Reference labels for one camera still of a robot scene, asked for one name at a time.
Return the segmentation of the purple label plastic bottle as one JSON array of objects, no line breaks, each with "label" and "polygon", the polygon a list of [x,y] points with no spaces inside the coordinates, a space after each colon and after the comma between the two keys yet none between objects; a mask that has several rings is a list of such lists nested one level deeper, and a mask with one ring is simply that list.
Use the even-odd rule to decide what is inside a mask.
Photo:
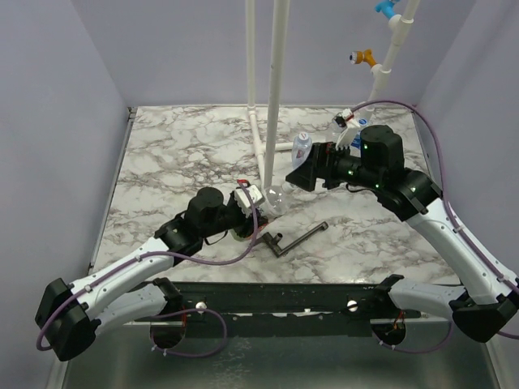
[{"label": "purple label plastic bottle", "polygon": [[312,147],[312,139],[302,141],[298,136],[294,138],[291,152],[291,163],[293,170],[302,165],[310,154]]}]

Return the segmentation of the clear plastic bottle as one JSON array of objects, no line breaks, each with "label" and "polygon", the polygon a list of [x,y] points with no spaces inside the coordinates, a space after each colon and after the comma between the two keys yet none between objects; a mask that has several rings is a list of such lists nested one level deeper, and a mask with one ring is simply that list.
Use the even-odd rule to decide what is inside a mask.
[{"label": "clear plastic bottle", "polygon": [[343,132],[343,129],[339,126],[330,126],[328,128],[327,138],[326,140],[328,142],[336,142],[338,138],[341,136],[341,133]]}]

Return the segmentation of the blue label plastic bottle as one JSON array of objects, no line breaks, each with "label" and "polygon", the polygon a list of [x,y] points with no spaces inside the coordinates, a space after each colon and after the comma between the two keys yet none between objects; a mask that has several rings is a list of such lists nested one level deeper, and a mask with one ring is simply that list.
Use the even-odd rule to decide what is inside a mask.
[{"label": "blue label plastic bottle", "polygon": [[352,143],[350,144],[350,154],[352,156],[361,157],[362,154],[368,149],[368,146],[362,140],[362,132],[366,129],[365,126],[362,126],[357,134],[354,136]]}]

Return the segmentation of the green orange label bottle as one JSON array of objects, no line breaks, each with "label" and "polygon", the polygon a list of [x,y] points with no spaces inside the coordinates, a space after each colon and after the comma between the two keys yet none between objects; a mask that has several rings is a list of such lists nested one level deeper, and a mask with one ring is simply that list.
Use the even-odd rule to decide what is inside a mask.
[{"label": "green orange label bottle", "polygon": [[[250,185],[254,184],[242,182],[239,187],[245,190]],[[265,201],[260,207],[268,217],[268,224],[287,213],[290,208],[290,197],[282,190],[281,186],[270,186],[267,189],[259,188],[265,197]]]}]

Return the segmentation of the green white bottle cap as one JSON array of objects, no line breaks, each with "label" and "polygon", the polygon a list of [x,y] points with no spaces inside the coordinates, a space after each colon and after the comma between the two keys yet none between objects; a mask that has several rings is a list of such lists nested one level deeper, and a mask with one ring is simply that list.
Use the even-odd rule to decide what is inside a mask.
[{"label": "green white bottle cap", "polygon": [[284,182],[281,186],[282,190],[286,193],[286,194],[291,194],[295,191],[296,187],[288,182]]}]

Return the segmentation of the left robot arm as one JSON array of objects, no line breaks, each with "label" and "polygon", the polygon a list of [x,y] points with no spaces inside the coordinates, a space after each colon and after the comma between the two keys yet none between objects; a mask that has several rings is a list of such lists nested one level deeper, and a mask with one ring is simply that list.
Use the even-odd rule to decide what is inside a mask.
[{"label": "left robot arm", "polygon": [[243,180],[228,199],[218,189],[204,187],[185,211],[123,259],[70,283],[61,278],[50,282],[36,312],[36,349],[52,350],[60,361],[69,361],[123,324],[156,315],[174,318],[182,309],[178,290],[164,279],[146,280],[184,260],[197,262],[195,254],[209,237],[232,231],[255,239],[266,221],[260,211],[264,200],[258,186]]}]

